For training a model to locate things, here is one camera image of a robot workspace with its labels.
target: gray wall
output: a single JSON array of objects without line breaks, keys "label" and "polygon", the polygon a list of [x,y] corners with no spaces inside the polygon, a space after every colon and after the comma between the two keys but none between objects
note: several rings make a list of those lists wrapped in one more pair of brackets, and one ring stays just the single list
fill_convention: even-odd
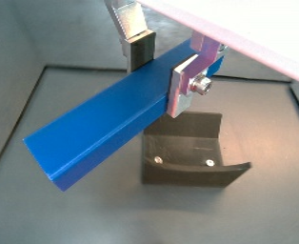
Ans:
[{"label": "gray wall", "polygon": [[13,130],[42,62],[9,1],[0,0],[0,152]]},{"label": "gray wall", "polygon": [[102,0],[14,0],[46,64],[125,69]]}]

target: black metal holder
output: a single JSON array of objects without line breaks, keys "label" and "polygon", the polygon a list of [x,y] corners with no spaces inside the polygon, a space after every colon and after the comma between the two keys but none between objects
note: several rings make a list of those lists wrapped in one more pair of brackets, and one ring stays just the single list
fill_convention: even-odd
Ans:
[{"label": "black metal holder", "polygon": [[225,187],[250,163],[223,166],[218,144],[219,113],[162,115],[143,131],[142,182]]}]

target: bolt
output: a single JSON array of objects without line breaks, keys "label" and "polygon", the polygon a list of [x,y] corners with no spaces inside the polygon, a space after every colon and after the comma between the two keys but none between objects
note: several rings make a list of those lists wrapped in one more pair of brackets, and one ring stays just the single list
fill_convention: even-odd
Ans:
[{"label": "bolt", "polygon": [[210,159],[206,159],[205,160],[205,165],[209,166],[209,167],[214,166],[214,161],[210,160]]},{"label": "bolt", "polygon": [[154,161],[157,164],[162,164],[162,163],[163,163],[163,160],[162,160],[162,158],[161,158],[159,156],[155,156],[155,157],[153,158],[153,161]]},{"label": "bolt", "polygon": [[191,84],[191,92],[197,92],[199,95],[205,95],[211,87],[211,81],[207,79],[202,73],[199,73]]}]

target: metal bracket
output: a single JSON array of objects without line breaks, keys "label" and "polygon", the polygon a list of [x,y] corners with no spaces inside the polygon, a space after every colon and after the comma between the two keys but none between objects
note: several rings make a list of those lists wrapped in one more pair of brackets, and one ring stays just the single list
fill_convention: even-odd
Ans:
[{"label": "metal bracket", "polygon": [[250,169],[250,163],[223,166],[219,113],[183,112],[161,116],[143,131],[142,181],[225,187]]},{"label": "metal bracket", "polygon": [[190,106],[193,92],[201,95],[207,93],[211,86],[207,77],[219,69],[226,46],[193,31],[190,48],[197,54],[173,69],[166,110],[171,117],[177,117]]}]

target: metal clamp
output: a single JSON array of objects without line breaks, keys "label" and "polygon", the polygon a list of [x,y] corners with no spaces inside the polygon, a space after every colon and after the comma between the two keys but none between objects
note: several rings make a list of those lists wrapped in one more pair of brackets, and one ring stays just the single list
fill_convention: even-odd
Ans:
[{"label": "metal clamp", "polygon": [[153,59],[155,33],[147,29],[141,5],[134,0],[105,0],[119,33],[126,71],[131,72]]},{"label": "metal clamp", "polygon": [[207,93],[209,77],[218,71],[226,46],[193,31],[190,48],[197,52],[173,69],[166,113],[177,117],[190,106],[193,92]]}]

